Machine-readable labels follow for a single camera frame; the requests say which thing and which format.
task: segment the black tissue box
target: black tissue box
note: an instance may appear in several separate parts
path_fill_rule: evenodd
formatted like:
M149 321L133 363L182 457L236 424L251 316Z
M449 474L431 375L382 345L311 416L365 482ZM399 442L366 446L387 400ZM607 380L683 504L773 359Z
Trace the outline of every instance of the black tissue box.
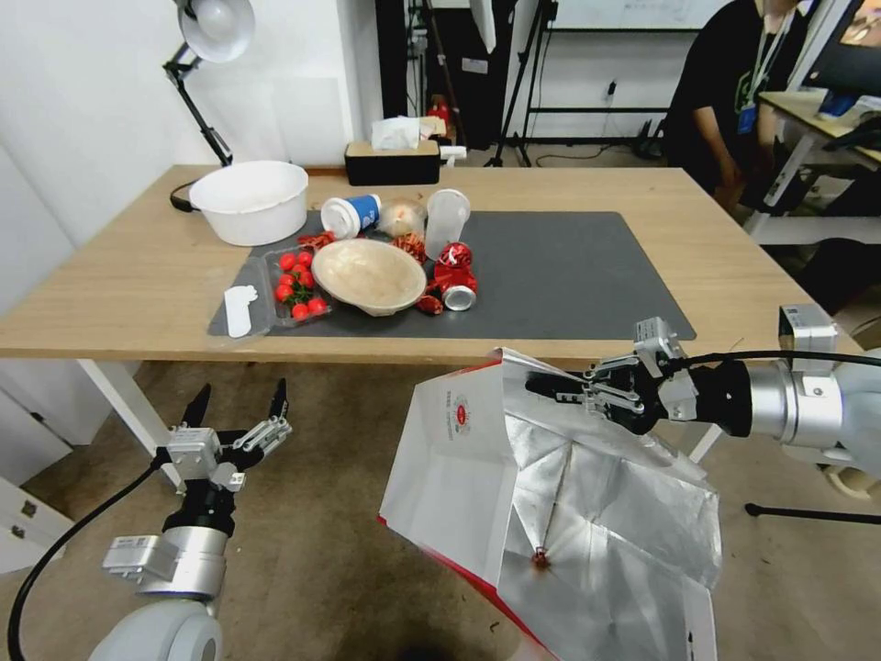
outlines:
M437 184L441 179L441 148L422 140L413 150L374 151L370 142L346 147L346 174L351 185Z

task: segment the red logo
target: red logo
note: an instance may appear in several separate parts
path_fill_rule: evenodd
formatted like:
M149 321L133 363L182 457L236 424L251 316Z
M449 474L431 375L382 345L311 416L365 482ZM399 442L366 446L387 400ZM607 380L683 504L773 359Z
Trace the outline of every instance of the red logo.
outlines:
M468 410L468 400L460 395L452 402L449 411L452 429L458 434L467 434L471 430L471 411Z

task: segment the lamp shade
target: lamp shade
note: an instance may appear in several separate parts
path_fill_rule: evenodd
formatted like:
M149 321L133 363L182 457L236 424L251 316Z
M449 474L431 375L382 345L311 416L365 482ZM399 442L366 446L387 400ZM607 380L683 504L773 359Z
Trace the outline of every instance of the lamp shade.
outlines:
M177 22L187 46L208 62L235 60L254 36L248 0L178 0Z

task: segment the red can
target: red can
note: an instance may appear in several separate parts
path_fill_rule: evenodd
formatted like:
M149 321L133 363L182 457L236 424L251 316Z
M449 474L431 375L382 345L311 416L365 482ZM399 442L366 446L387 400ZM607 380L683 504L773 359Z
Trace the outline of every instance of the red can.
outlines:
M471 248L456 241L440 251L434 264L434 280L447 308L465 310L477 299L477 280L471 270L474 256Z

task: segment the black shirt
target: black shirt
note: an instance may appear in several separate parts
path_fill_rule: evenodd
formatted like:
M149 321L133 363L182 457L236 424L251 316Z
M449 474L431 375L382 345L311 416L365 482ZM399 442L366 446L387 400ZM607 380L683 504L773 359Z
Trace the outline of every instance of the black shirt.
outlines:
M709 147L697 132L693 115L694 110L706 106L711 106L716 113L722 138L741 168L748 168L753 162L758 144L755 126L751 133L738 135L737 124L738 114L750 103L748 95L763 28L764 20L753 0L734 0L722 7L697 34L664 124L665 146L671 164L682 165L690 171L689 161L704 162L708 157ZM796 11L789 31L772 56L757 95L762 91L786 89L807 31L808 21ZM765 38L763 58L774 37L769 34Z

